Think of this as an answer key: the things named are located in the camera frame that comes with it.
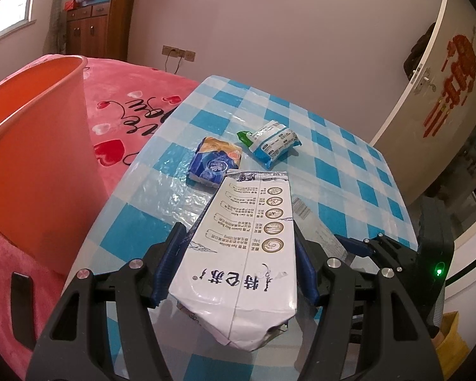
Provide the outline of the blue checkered tablecloth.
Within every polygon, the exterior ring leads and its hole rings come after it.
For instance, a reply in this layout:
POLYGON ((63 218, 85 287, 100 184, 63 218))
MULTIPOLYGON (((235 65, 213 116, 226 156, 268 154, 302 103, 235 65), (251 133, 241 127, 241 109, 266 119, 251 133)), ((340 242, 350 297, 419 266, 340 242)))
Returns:
MULTIPOLYGON (((385 234, 415 248, 407 207, 381 153, 329 120, 267 92, 225 77, 205 79, 147 142, 87 234, 73 265, 94 273, 114 271, 166 239, 176 223, 192 226, 209 200, 216 200, 206 235, 218 244, 244 241, 272 258, 286 250, 279 238, 253 239, 243 226, 261 215, 275 224, 275 194, 234 182, 216 194, 192 182, 187 170, 208 136, 236 143, 277 121, 296 133, 300 145, 275 162, 289 176, 302 234, 327 227, 359 240, 385 234)), ((219 343, 169 297, 151 311, 156 337, 176 380, 294 380, 299 376, 320 317, 306 300, 281 335, 252 352, 219 343)))

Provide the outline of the brown wooden cabinet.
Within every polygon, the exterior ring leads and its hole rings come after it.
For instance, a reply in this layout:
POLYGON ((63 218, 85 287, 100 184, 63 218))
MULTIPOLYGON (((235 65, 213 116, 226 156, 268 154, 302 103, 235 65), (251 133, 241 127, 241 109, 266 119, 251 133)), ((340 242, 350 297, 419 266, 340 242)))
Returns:
POLYGON ((67 12, 69 55, 126 61, 134 0, 109 0, 67 12))

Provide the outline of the pink heart bedspread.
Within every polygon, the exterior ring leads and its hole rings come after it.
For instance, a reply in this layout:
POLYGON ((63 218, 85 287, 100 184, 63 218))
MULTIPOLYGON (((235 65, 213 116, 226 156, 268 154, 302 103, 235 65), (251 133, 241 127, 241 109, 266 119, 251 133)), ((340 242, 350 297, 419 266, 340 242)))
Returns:
MULTIPOLYGON (((18 71, 61 56, 42 56, 18 71)), ((108 199, 142 147, 195 90, 196 83, 165 71, 104 58, 87 58, 83 78, 87 123, 108 199)), ((24 378, 31 357, 30 349, 12 331, 13 280, 20 281, 18 318, 32 321, 31 334, 39 335, 67 276, 19 250, 0 232, 0 359, 8 376, 24 378)))

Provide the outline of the orange plastic bucket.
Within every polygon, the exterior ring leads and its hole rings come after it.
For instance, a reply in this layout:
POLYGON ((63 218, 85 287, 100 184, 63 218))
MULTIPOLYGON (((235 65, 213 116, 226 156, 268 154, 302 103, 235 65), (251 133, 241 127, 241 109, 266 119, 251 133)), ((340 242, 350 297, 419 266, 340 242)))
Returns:
POLYGON ((63 275, 107 201, 87 123, 86 66, 61 56, 0 83, 0 232, 63 275))

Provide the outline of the grey checked curtain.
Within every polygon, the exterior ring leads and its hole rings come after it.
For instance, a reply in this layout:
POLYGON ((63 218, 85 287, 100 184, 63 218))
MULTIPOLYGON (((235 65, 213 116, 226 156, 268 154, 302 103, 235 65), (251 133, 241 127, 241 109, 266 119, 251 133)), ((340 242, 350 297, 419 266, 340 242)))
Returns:
POLYGON ((62 5, 63 0, 52 0, 49 29, 43 46, 44 54, 53 54, 59 52, 58 38, 62 24, 62 5))

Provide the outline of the wall power socket strip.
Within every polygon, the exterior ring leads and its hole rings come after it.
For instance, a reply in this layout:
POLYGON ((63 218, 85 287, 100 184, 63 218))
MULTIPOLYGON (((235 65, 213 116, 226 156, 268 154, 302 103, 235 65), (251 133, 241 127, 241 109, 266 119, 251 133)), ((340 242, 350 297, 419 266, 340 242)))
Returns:
POLYGON ((173 46, 162 46, 162 55, 167 57, 182 58, 188 62, 194 62, 196 53, 192 51, 187 51, 179 49, 173 46))

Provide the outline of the grey courier mailer bag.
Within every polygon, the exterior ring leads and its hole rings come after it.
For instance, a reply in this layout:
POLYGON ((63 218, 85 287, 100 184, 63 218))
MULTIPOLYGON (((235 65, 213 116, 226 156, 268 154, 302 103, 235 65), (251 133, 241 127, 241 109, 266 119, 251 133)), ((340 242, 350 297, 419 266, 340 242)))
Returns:
POLYGON ((347 251, 336 236, 298 197, 292 199, 293 218, 306 240, 318 243, 328 257, 344 262, 347 251))

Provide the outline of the white milk carton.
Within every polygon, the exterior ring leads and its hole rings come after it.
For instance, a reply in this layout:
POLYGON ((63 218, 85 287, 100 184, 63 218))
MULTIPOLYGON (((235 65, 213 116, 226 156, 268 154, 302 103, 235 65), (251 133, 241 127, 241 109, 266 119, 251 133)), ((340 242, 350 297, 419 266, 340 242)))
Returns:
POLYGON ((169 293, 222 345, 253 351, 279 334, 297 307, 286 173, 236 171, 224 178, 169 293))

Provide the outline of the white door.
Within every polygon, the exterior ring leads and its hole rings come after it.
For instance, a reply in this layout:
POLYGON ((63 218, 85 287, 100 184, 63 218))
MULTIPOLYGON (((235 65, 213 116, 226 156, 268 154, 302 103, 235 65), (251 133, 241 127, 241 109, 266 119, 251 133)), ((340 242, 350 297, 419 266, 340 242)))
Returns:
POLYGON ((463 106, 454 109, 435 137, 423 138, 424 121, 440 97, 449 75, 441 68, 446 46, 455 35, 474 38, 476 10, 469 0, 442 0, 434 29, 416 70, 430 67, 437 91, 413 94, 412 78, 372 145, 383 154, 406 204, 411 204, 437 179, 476 125, 476 82, 463 106))

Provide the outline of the red knot door ornament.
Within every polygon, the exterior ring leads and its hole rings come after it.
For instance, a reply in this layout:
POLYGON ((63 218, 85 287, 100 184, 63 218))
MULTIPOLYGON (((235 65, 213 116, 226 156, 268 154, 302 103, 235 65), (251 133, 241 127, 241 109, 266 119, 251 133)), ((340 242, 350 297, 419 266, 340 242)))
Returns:
POLYGON ((441 68, 448 71, 440 97, 424 121, 423 138, 435 137, 451 112, 463 106, 476 82, 474 38, 455 35, 446 46, 446 60, 441 68))

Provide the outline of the blue tissue pack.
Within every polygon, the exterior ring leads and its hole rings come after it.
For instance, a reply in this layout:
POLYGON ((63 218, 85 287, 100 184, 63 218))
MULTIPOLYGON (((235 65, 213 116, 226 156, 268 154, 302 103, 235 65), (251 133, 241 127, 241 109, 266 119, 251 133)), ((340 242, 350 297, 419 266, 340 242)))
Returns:
POLYGON ((187 179, 208 187, 219 188, 229 170, 238 170, 242 148, 213 137, 198 145, 187 170, 187 179))

